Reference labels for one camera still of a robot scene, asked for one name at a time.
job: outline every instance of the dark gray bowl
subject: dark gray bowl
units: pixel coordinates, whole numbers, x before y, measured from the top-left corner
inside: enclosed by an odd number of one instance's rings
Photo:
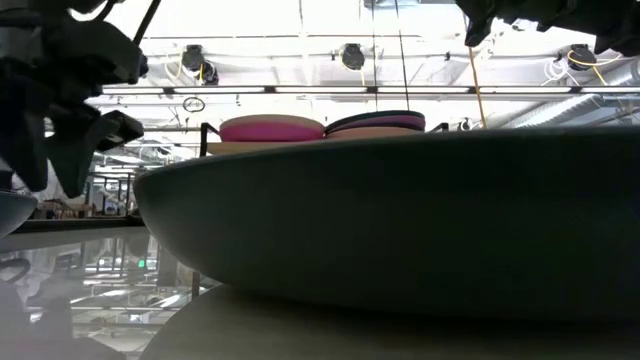
[[[640,130],[427,134],[141,176],[186,265],[290,299],[440,316],[640,319]]]
[[[0,239],[20,227],[35,210],[38,200],[0,191]]]

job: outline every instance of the ceiling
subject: ceiling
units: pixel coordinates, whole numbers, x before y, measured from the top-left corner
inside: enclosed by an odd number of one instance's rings
[[[132,35],[149,3],[127,1],[116,6],[107,21]],[[451,1],[421,3],[403,5],[399,14],[394,6],[380,6],[372,14],[363,0],[281,0],[277,5],[261,0],[166,0],[141,45],[150,71],[139,86],[194,86],[194,74],[182,71],[175,76],[180,53],[189,44],[204,47],[207,59],[218,70],[219,86],[472,86],[463,13]],[[95,15],[75,16],[90,19]],[[571,44],[593,48],[595,37],[556,28],[540,33],[535,25],[494,22],[492,34],[472,51],[480,85],[575,86],[575,82],[594,85],[599,81],[591,70],[568,70],[570,76],[550,80],[545,68],[559,51],[566,54]],[[346,43],[360,44],[366,58],[361,72],[342,65],[340,51]],[[605,53],[599,60],[617,56]],[[626,61],[620,59],[599,69],[606,74]],[[564,71],[564,64],[566,61],[557,63],[560,70],[555,71]],[[264,112],[304,115],[330,123],[361,112],[407,107],[397,95],[379,96],[377,101],[364,95],[218,95],[210,96],[205,110],[197,115],[187,113],[168,96],[105,95],[90,103],[102,111],[122,110],[148,128],[193,127],[205,121],[217,126],[235,116]],[[488,99],[483,108],[488,126],[502,127],[543,103],[535,97],[507,97]],[[410,107],[423,112],[433,126],[465,118],[480,121],[475,97],[417,97],[411,99]],[[145,137],[154,142],[199,141],[196,133],[148,133]]]

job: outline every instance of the ductwork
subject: ductwork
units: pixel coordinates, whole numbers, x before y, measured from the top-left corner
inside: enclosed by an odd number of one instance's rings
[[[639,59],[631,60],[625,65],[606,74],[604,78],[611,86],[639,86]],[[602,86],[600,79],[590,81],[583,86]],[[607,100],[602,95],[580,95],[560,103],[547,103],[521,115],[504,125],[505,128],[530,126],[554,126],[573,120],[605,106]]]

